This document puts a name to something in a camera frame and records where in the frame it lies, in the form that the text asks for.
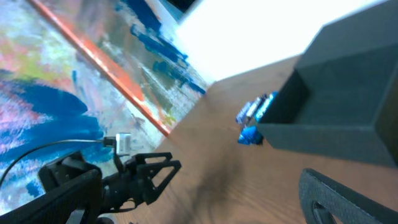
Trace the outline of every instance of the brown table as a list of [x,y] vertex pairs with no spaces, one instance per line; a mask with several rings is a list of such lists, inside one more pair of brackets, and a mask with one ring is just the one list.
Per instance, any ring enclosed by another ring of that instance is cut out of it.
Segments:
[[298,57],[215,83],[158,148],[182,169],[158,201],[119,223],[305,223],[299,177],[310,167],[398,210],[398,170],[237,143],[243,104],[278,90]]

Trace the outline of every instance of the open black bin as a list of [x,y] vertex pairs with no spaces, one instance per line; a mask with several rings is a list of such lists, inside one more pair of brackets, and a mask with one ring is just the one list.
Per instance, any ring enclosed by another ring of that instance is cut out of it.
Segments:
[[257,127],[277,149],[398,166],[398,1],[325,26]]

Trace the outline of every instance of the white wall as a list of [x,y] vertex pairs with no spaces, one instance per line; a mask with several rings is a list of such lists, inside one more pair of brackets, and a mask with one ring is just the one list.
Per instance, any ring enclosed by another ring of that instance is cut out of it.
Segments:
[[203,0],[177,37],[200,74],[218,81],[301,54],[325,23],[381,1]]

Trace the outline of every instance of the orange paint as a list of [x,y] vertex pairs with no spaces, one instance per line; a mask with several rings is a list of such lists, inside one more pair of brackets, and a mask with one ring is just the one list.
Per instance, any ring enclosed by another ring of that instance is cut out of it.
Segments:
[[96,69],[108,80],[165,136],[170,130],[156,119],[149,108],[144,105],[144,94],[140,86],[133,82],[129,75],[86,35],[75,29],[74,25],[59,16],[56,16],[38,0],[28,0],[36,10],[53,24],[58,31],[71,43]]

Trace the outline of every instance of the table surface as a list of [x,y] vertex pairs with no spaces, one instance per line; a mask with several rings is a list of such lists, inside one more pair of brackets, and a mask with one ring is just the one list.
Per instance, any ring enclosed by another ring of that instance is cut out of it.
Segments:
[[119,223],[305,223],[299,177],[315,169],[398,210],[398,170],[237,143],[246,101],[278,90],[298,57],[215,83],[158,148],[182,163],[158,201],[116,215]]

